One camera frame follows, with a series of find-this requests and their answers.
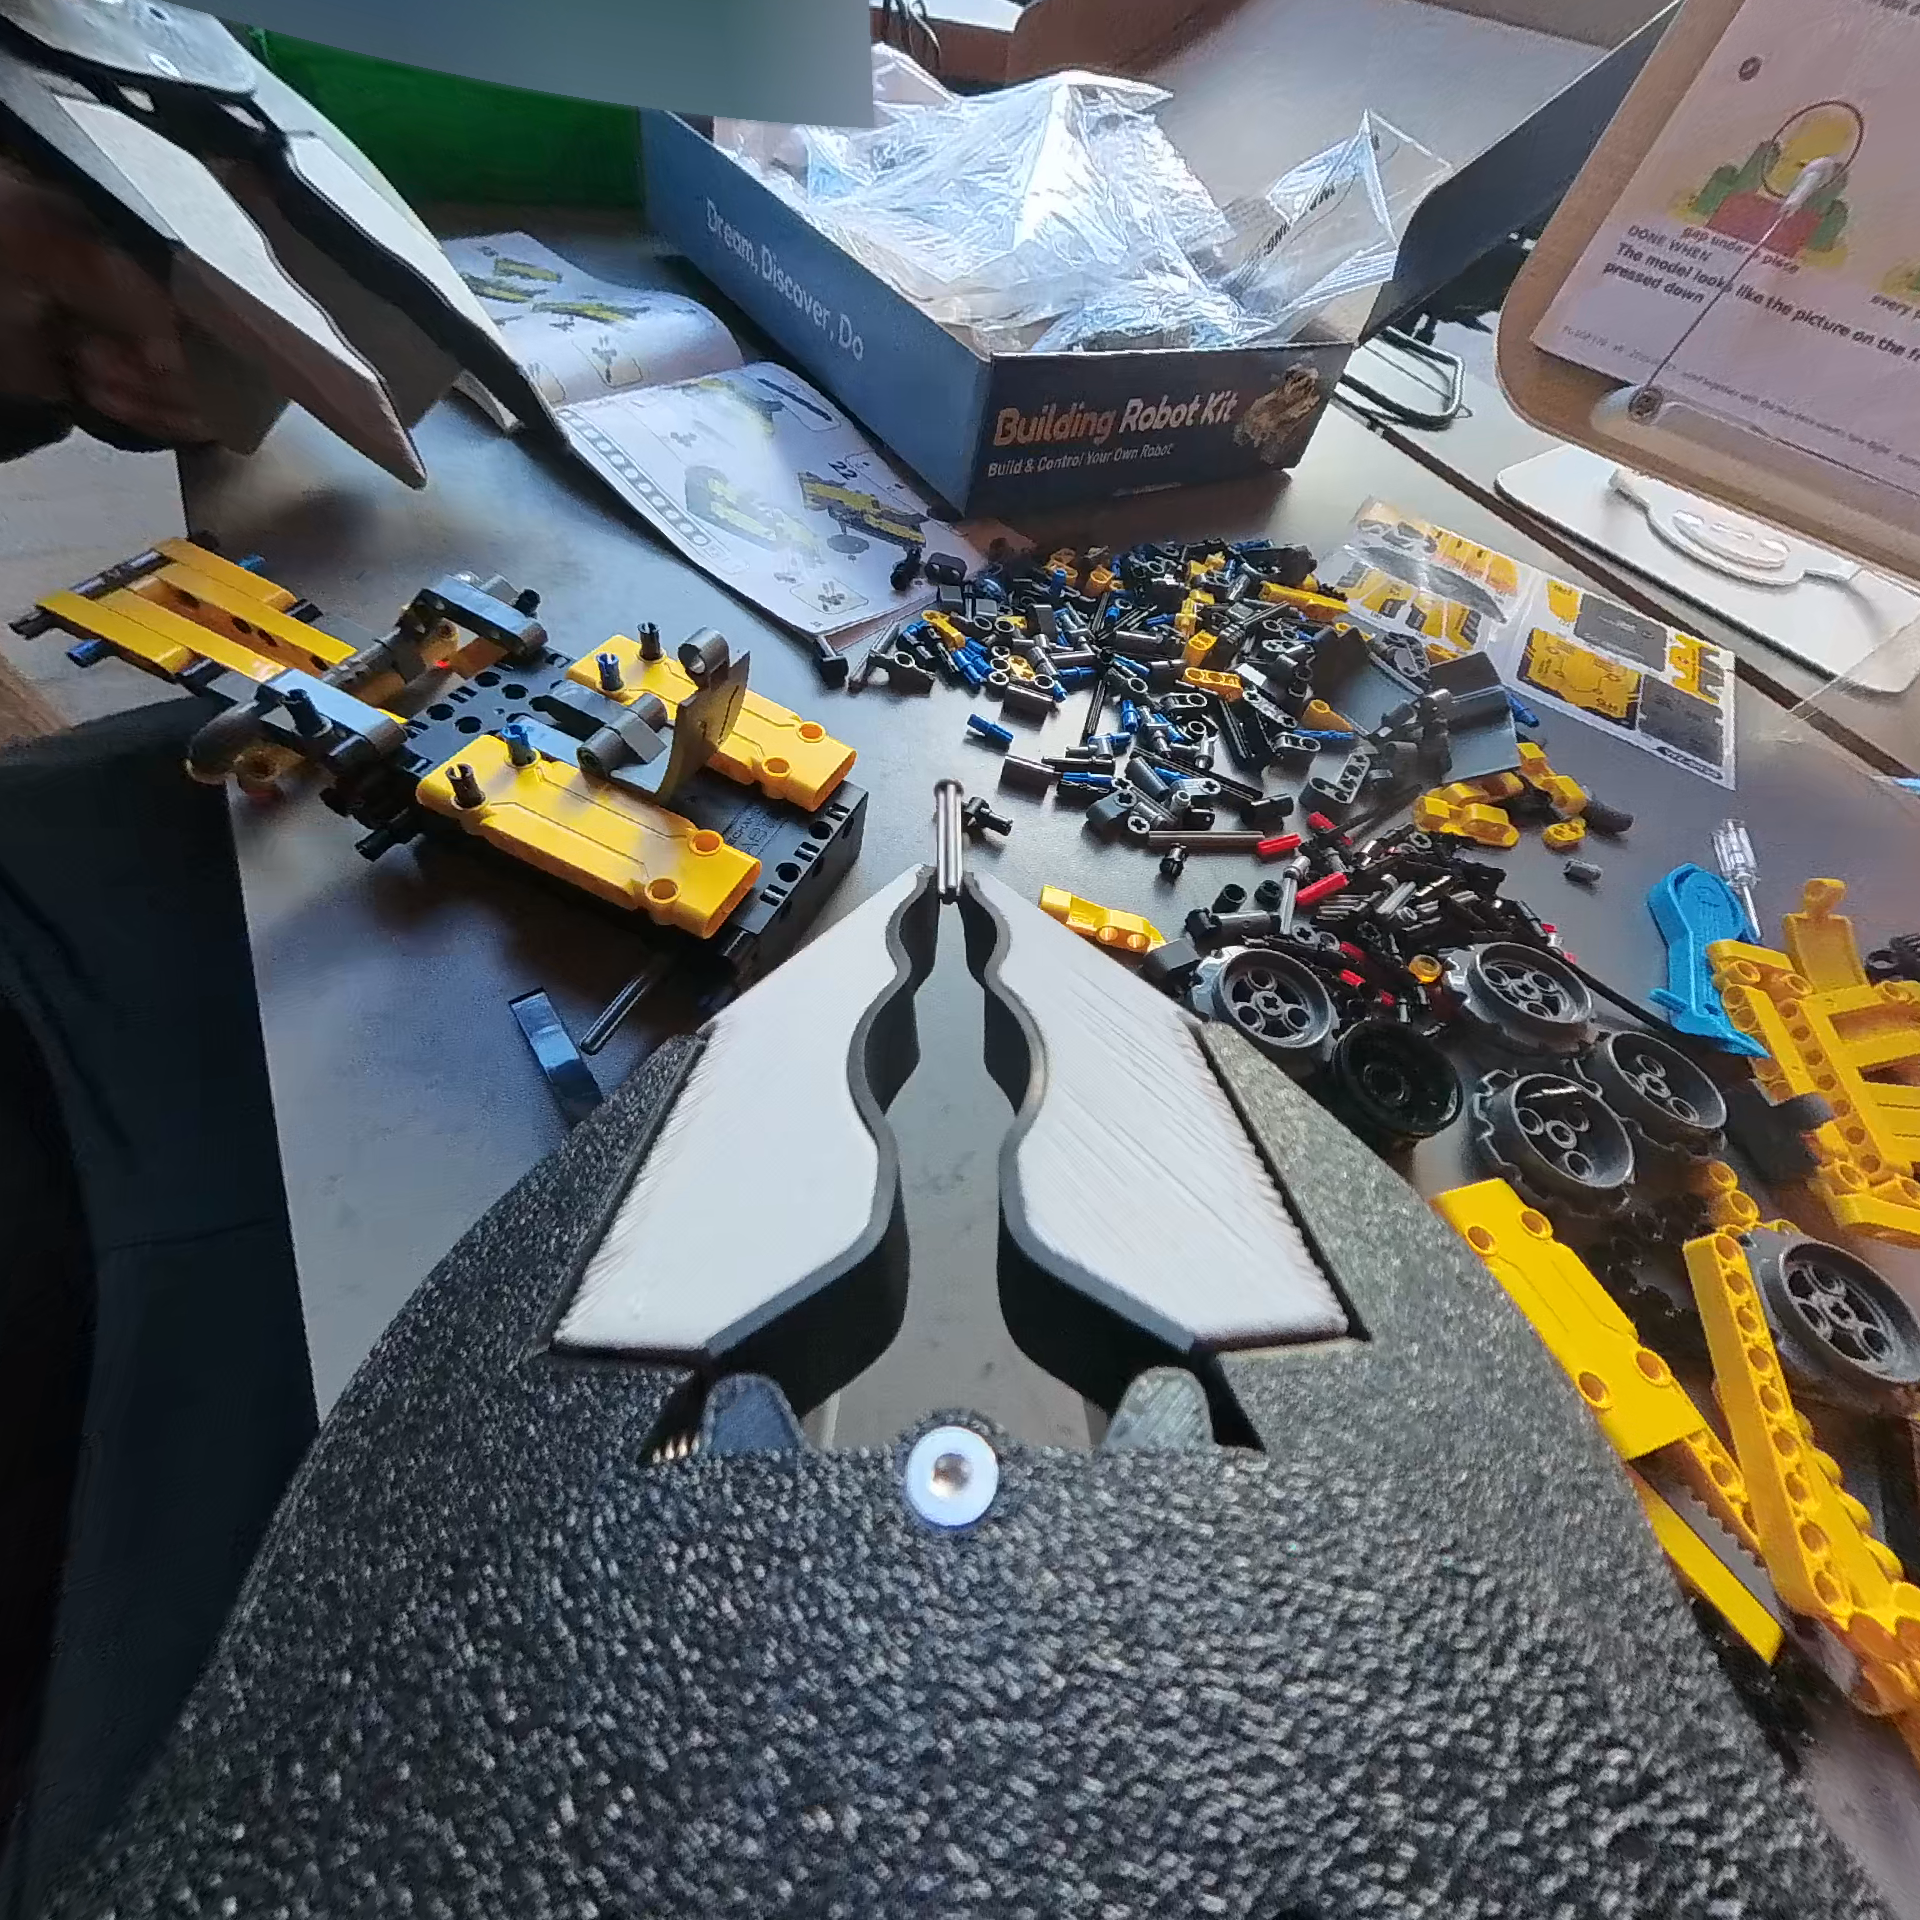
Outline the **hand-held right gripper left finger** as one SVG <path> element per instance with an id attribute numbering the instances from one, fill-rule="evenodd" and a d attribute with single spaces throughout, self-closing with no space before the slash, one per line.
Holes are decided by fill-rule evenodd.
<path id="1" fill-rule="evenodd" d="M 814 1410 L 905 1319 L 888 1104 L 941 900 L 902 870 L 718 1012 L 595 1228 L 557 1356 L 766 1376 Z"/>

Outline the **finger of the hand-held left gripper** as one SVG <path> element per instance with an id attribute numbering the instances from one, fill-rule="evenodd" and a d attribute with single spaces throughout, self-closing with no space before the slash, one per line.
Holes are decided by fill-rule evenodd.
<path id="1" fill-rule="evenodd" d="M 552 404 L 473 288 L 365 165 L 323 135 L 232 128 L 224 183 L 294 288 L 376 375 L 405 428 L 468 388 L 492 400 L 508 428 L 559 444 Z"/>
<path id="2" fill-rule="evenodd" d="M 35 67 L 7 67 L 4 135 L 71 188 L 175 301 L 199 375 L 294 403 L 409 488 L 424 469 L 393 396 L 203 160 Z"/>

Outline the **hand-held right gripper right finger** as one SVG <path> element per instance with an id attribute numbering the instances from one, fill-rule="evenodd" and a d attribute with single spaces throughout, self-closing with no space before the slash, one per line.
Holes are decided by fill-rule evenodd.
<path id="1" fill-rule="evenodd" d="M 960 892 L 999 1148 L 999 1307 L 1091 1404 L 1156 1367 L 1319 1347 L 1351 1316 L 1203 1023 L 1006 882 Z"/>

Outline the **cardboard set box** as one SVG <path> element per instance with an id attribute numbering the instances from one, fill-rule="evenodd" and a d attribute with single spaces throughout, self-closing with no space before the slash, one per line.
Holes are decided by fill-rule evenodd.
<path id="1" fill-rule="evenodd" d="M 639 110 L 639 171 L 656 232 L 966 517 L 1281 474 L 1353 357 L 1335 341 L 983 354 L 721 156 L 703 124 Z"/>

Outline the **pile of small building pieces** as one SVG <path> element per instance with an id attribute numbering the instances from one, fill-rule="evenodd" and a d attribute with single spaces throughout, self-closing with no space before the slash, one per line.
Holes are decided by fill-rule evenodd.
<path id="1" fill-rule="evenodd" d="M 1537 714 L 1486 658 L 1428 662 L 1414 638 L 1336 598 L 1308 564 L 1252 544 L 1149 544 L 1117 559 L 1064 548 L 992 567 L 941 586 L 851 683 L 945 680 L 995 704 L 966 733 L 1000 784 L 1051 795 L 1097 843 L 1155 852 L 1163 890 L 1203 855 L 1257 862 L 1260 884 L 1224 882 L 1174 934 L 1071 887 L 1040 890 L 1054 922 L 1195 1018 L 1182 989 L 1219 944 L 1351 944 L 1366 968 L 1536 944 L 1597 978 L 1605 1021 L 1669 1027 L 1649 1006 L 1665 963 L 1647 890 L 1686 862 L 1640 900 L 1607 896 L 1609 875 L 1584 850 L 1630 836 L 1638 813 L 1555 760 Z M 1784 951 L 1787 919 L 1813 909 L 1817 924 L 1848 924 L 1868 975 L 1916 988 L 1916 934 L 1862 944 L 1845 899 L 1841 878 L 1807 878 L 1756 947 Z M 1303 1068 L 1271 1063 L 1353 1133 Z M 1569 1237 L 1505 1184 L 1471 1176 L 1454 1138 L 1404 1156 L 1356 1138 L 1400 1172 L 1422 1149 L 1446 1149 L 1456 1180 L 1437 1188 L 1425 1172 L 1430 1208 L 1573 1383 L 1759 1700 L 1791 1720 L 1815 1668 L 1912 1755 L 1916 1412 L 1861 1416 L 1796 1390 L 1727 1232 L 1681 1250 L 1708 1338 L 1704 1376 L 1681 1376 L 1599 1306 Z"/>

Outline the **clear plastic parts bag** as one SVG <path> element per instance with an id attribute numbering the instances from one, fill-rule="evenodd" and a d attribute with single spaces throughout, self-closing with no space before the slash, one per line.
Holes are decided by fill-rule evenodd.
<path id="1" fill-rule="evenodd" d="M 1241 344 L 1203 272 L 1229 224 L 1163 131 L 1165 87 L 1083 68 L 961 93 L 870 51 L 869 128 L 718 119 L 713 146 L 980 352 Z"/>

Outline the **person's left hand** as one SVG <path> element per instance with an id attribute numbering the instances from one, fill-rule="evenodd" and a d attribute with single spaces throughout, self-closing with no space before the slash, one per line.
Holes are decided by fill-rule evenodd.
<path id="1" fill-rule="evenodd" d="M 64 186 L 3 157 L 3 461 L 71 431 L 129 452 L 254 448 L 287 412 L 196 367 L 173 295 Z"/>

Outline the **green plastic bin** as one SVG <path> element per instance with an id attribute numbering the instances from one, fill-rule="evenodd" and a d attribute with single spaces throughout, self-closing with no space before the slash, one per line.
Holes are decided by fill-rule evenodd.
<path id="1" fill-rule="evenodd" d="M 260 27 L 237 35 L 414 204 L 643 206 L 632 107 L 457 78 Z"/>

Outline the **open instruction booklet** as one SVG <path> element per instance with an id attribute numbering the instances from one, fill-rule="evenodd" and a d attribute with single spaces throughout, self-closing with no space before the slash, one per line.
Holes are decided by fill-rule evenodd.
<path id="1" fill-rule="evenodd" d="M 685 563 L 846 645 L 988 564 L 801 375 L 685 295 L 592 277 L 529 232 L 445 240 L 566 448 Z"/>

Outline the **yellow beams and wheels pile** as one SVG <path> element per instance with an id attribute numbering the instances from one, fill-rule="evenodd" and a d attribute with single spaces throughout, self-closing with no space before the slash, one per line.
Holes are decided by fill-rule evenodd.
<path id="1" fill-rule="evenodd" d="M 1646 1019 L 1536 944 L 1364 967 L 1351 944 L 1219 944 L 1182 998 L 1239 1028 L 1388 1156 L 1448 1136 L 1569 1237 L 1662 1360 L 1704 1376 L 1685 1243 L 1732 1235 L 1789 1383 L 1819 1407 L 1916 1412 L 1916 1300 L 1872 1248 L 1916 1250 L 1916 988 L 1877 981 L 1845 919 L 1787 948 L 1708 947 L 1713 1012 L 1756 1053 Z"/>

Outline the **partly built yellow model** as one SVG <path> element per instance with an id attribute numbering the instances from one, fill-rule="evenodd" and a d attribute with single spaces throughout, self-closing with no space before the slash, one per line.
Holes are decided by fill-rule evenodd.
<path id="1" fill-rule="evenodd" d="M 572 646 L 536 592 L 454 572 L 365 631 L 187 536 L 8 627 L 200 701 L 184 770 L 203 784 L 309 778 L 367 860 L 463 838 L 703 948 L 740 988 L 800 944 L 861 847 L 854 750 L 756 695 L 715 629 Z"/>

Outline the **blue brick separator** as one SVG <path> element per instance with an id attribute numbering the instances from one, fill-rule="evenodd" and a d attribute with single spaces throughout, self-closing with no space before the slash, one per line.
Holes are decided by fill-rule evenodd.
<path id="1" fill-rule="evenodd" d="M 1653 882 L 1647 912 L 1665 963 L 1664 984 L 1649 991 L 1649 1006 L 1673 1032 L 1757 1061 L 1765 1046 L 1725 1014 L 1709 957 L 1713 944 L 1742 944 L 1756 933 L 1736 890 L 1717 870 L 1686 862 Z"/>

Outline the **person's black clothing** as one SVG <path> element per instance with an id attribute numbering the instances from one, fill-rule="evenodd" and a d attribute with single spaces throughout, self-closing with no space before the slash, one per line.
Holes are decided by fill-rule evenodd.
<path id="1" fill-rule="evenodd" d="M 116 1820 L 318 1429 L 199 724 L 175 700 L 4 751 L 4 1916 Z"/>

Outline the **yellow black sticker sheet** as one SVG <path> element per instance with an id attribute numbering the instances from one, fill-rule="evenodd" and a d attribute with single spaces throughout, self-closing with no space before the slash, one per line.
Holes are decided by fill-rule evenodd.
<path id="1" fill-rule="evenodd" d="M 1379 499 L 1315 578 L 1430 666 L 1480 656 L 1529 714 L 1736 789 L 1734 658 L 1712 639 Z"/>

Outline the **instruction sheet on wooden board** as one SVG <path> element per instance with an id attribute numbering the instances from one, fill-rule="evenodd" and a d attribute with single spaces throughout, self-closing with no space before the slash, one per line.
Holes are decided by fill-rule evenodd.
<path id="1" fill-rule="evenodd" d="M 1865 578 L 1883 578 L 1894 608 L 1868 608 L 1880 632 L 1852 642 L 1856 656 L 1838 680 L 1899 696 L 1916 693 L 1917 445 L 1916 492 L 1886 487 L 1691 400 L 1621 388 L 1532 342 L 1544 303 L 1592 236 L 1601 188 L 1621 178 L 1732 6 L 1680 5 L 1673 13 L 1503 301 L 1496 370 L 1505 400 L 1532 424 L 1673 494 L 1671 554 L 1744 574 L 1756 592 L 1780 592 L 1798 632 L 1828 614 L 1813 598 L 1817 592 L 1836 602 Z"/>

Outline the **printed instruction sheet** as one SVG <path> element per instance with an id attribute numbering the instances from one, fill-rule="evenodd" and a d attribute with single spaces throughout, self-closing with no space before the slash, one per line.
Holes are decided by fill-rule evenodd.
<path id="1" fill-rule="evenodd" d="M 1532 342 L 1916 492 L 1916 272 L 1916 5 L 1734 5 Z"/>

